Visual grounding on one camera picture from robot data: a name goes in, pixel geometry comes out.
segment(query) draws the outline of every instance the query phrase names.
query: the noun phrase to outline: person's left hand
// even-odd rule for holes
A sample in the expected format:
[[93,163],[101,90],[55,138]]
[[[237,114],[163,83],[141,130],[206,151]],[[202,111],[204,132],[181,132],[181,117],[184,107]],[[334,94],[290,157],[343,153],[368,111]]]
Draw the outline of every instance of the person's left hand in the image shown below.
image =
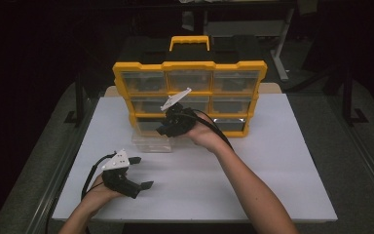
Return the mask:
[[96,215],[99,209],[114,198],[124,196],[123,194],[107,188],[102,181],[102,174],[98,175],[93,186],[81,201],[80,206],[91,216]]

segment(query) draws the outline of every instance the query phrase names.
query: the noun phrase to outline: yellow organizer box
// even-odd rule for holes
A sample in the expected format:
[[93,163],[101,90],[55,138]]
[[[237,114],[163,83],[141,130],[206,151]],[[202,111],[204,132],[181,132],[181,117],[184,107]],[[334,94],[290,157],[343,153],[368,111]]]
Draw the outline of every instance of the yellow organizer box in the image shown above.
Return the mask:
[[168,96],[187,88],[180,103],[208,114],[226,137],[245,137],[267,65],[257,38],[174,36],[129,38],[113,66],[115,85],[126,101],[131,125],[158,136]]

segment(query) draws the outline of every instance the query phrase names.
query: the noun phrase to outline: clear plastic drawer front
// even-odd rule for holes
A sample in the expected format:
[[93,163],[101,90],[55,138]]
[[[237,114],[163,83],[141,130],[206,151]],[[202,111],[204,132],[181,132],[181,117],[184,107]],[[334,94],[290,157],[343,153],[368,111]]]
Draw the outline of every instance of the clear plastic drawer front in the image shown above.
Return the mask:
[[246,119],[242,118],[217,118],[214,123],[223,132],[240,132],[243,130]]
[[184,108],[190,107],[192,109],[208,112],[208,102],[209,97],[184,97],[180,101],[180,104],[182,104]]
[[211,72],[207,70],[173,70],[167,73],[169,89],[184,91],[187,88],[195,92],[209,91]]
[[253,94],[259,71],[214,71],[215,94]]
[[245,114],[251,102],[251,97],[213,97],[211,113]]
[[123,71],[121,76],[129,94],[165,94],[167,92],[163,71]]
[[162,113],[160,106],[167,97],[132,97],[131,102],[136,113]]

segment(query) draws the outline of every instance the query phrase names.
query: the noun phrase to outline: white table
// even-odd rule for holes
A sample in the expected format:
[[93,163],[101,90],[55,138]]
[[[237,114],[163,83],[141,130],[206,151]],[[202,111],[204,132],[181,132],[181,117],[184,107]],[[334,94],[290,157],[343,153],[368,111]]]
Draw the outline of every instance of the white table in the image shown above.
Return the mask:
[[[129,157],[142,158],[140,164],[130,167],[128,179],[137,183],[154,180],[154,184],[136,199],[113,200],[93,219],[248,222],[211,153],[196,145],[176,146],[172,153],[140,153],[131,144],[131,134],[123,99],[102,97],[60,195],[54,219],[67,219],[78,205],[91,166],[102,156],[125,148]],[[249,135],[230,141],[277,194],[294,221],[337,219],[286,95],[261,94]]]

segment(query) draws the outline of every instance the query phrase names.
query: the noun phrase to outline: white mount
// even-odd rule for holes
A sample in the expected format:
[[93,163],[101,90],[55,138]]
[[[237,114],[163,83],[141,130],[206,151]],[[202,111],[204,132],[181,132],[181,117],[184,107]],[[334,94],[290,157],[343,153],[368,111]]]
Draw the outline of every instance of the white mount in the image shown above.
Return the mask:
[[190,92],[191,92],[191,89],[187,88],[185,91],[182,91],[182,92],[180,92],[176,95],[168,96],[168,100],[166,101],[166,103],[164,103],[163,106],[160,106],[161,110],[165,111],[166,109],[168,109],[172,105],[178,103],[179,100],[186,97]]
[[126,150],[122,149],[120,152],[116,153],[104,166],[102,166],[103,171],[127,168],[130,166],[130,160],[127,156]]

